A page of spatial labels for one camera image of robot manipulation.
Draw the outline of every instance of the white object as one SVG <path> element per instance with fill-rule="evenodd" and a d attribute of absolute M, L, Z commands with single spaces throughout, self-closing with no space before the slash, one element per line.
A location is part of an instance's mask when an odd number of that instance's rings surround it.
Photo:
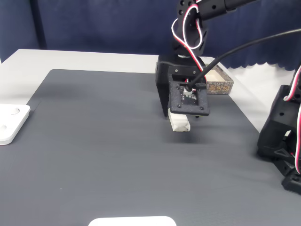
<path fill-rule="evenodd" d="M 201 58 L 205 64 L 213 61 Z M 157 60 L 156 55 L 19 49 L 0 66 L 0 104 L 27 104 L 52 69 L 155 73 Z M 280 85 L 289 85 L 294 71 L 268 64 L 230 70 L 218 65 L 234 81 L 229 96 L 260 131 Z"/>
<path fill-rule="evenodd" d="M 168 117 L 174 132 L 189 132 L 190 124 L 185 114 L 174 114 L 168 109 Z"/>
<path fill-rule="evenodd" d="M 0 104 L 0 145 L 13 141 L 28 118 L 30 107 L 27 105 Z"/>
<path fill-rule="evenodd" d="M 89 226 L 176 226 L 170 217 L 98 218 Z"/>

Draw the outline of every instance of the white platform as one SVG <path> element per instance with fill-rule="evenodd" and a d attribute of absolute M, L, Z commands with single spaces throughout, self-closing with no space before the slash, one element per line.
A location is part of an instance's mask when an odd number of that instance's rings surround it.
<path fill-rule="evenodd" d="M 176 226 L 170 217 L 98 218 L 89 226 Z"/>

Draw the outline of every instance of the white block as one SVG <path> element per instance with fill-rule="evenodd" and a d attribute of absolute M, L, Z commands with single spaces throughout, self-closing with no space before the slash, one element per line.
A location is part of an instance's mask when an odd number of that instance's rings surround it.
<path fill-rule="evenodd" d="M 28 118 L 30 107 L 27 105 L 0 104 L 0 145 L 13 141 Z"/>
<path fill-rule="evenodd" d="M 89 226 L 176 226 L 170 217 L 97 218 Z"/>
<path fill-rule="evenodd" d="M 190 124 L 185 114 L 173 114 L 168 109 L 168 117 L 174 132 L 189 132 Z"/>

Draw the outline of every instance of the white table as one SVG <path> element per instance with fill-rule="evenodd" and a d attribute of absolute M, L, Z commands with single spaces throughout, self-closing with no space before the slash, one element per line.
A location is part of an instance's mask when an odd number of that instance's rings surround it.
<path fill-rule="evenodd" d="M 20 49 L 0 65 L 0 104 L 26 104 L 52 69 L 155 73 L 157 59 L 158 56 L 151 55 Z M 202 59 L 205 63 L 213 60 L 211 57 Z M 229 72 L 223 65 L 219 66 Z M 260 131 L 269 114 L 273 96 L 280 86 L 279 82 L 277 85 L 274 82 L 271 86 L 265 86 L 269 98 L 260 98 L 254 93 L 258 87 L 252 90 L 246 86 L 250 84 L 248 81 L 240 78 L 243 80 L 240 82 L 236 76 L 231 78 L 234 86 L 230 97 Z M 290 79 L 290 76 L 286 76 L 285 83 L 289 83 Z"/>

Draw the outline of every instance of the black cable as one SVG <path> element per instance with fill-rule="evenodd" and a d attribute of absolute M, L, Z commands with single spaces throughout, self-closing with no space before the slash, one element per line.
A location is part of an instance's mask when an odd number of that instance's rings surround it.
<path fill-rule="evenodd" d="M 192 80 L 190 83 L 188 83 L 186 85 L 186 89 L 187 90 L 191 90 L 192 86 L 195 85 L 197 83 L 197 81 L 204 77 L 212 68 L 214 68 L 222 59 L 224 59 L 225 57 L 231 55 L 232 53 L 235 53 L 243 48 L 247 48 L 249 46 L 264 42 L 264 41 L 268 41 L 274 38 L 278 38 L 280 36 L 284 36 L 284 35 L 288 35 L 288 34 L 292 34 L 292 33 L 297 33 L 297 32 L 301 32 L 301 29 L 296 29 L 296 30 L 291 30 L 291 31 L 287 31 L 287 32 L 283 32 L 283 33 L 279 33 L 279 34 L 274 34 L 271 35 L 269 37 L 265 37 L 265 38 L 261 38 L 261 39 L 256 39 L 253 40 L 251 42 L 248 42 L 244 45 L 238 46 L 234 49 L 229 50 L 228 52 L 224 53 L 223 55 L 219 56 L 218 58 L 216 58 L 214 61 L 212 61 L 207 67 L 204 68 L 204 70 L 194 79 Z"/>

